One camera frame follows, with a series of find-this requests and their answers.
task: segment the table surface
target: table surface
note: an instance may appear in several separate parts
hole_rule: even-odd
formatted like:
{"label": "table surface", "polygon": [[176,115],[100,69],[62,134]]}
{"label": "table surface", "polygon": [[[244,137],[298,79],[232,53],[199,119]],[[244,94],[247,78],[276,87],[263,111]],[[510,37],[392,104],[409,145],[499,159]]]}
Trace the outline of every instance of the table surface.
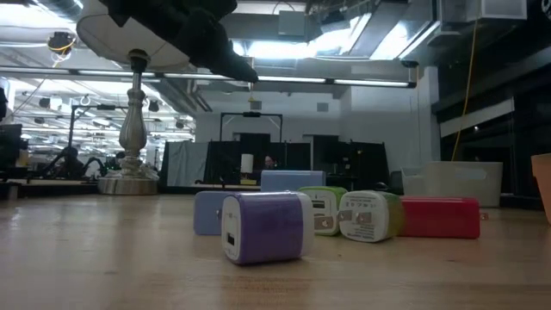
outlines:
{"label": "table surface", "polygon": [[238,267],[193,234],[193,196],[18,201],[0,205],[0,309],[549,309],[544,213],[488,213],[479,240],[316,237]]}

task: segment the lamp base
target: lamp base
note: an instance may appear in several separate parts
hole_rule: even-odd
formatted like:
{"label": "lamp base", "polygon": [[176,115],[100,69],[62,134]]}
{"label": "lamp base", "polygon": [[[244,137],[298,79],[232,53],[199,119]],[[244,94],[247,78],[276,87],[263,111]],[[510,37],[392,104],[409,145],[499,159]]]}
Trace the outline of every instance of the lamp base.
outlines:
{"label": "lamp base", "polygon": [[101,177],[97,188],[103,195],[156,195],[157,181],[149,178]]}

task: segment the red wall charger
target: red wall charger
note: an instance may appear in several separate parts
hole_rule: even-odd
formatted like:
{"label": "red wall charger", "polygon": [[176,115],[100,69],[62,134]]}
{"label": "red wall charger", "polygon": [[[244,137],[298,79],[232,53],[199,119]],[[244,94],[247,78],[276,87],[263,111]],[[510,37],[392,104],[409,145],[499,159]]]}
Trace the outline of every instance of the red wall charger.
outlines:
{"label": "red wall charger", "polygon": [[473,198],[401,197],[406,224],[401,237],[477,239],[479,203]]}

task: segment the metal lamp stand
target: metal lamp stand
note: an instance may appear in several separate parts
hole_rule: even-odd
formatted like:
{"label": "metal lamp stand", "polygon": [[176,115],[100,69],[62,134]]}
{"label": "metal lamp stand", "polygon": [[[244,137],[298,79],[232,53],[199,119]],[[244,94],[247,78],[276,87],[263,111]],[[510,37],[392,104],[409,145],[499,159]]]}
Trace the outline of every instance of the metal lamp stand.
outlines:
{"label": "metal lamp stand", "polygon": [[133,71],[133,85],[128,91],[128,113],[119,135],[119,143],[126,157],[121,160],[121,172],[100,178],[98,188],[105,195],[156,195],[157,180],[148,176],[139,159],[139,151],[147,144],[147,131],[141,112],[145,99],[141,76],[149,63],[149,57],[142,50],[132,50],[128,58]]}

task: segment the white bin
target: white bin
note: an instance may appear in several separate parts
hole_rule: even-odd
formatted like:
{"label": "white bin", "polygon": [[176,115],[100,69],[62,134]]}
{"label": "white bin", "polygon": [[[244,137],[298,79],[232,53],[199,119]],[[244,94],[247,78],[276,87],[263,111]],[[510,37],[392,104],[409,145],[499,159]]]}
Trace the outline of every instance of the white bin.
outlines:
{"label": "white bin", "polygon": [[502,163],[432,162],[423,169],[426,194],[476,198],[481,207],[498,207]]}
{"label": "white bin", "polygon": [[402,184],[404,185],[404,195],[427,195],[427,191],[424,186],[423,168],[403,167]]}

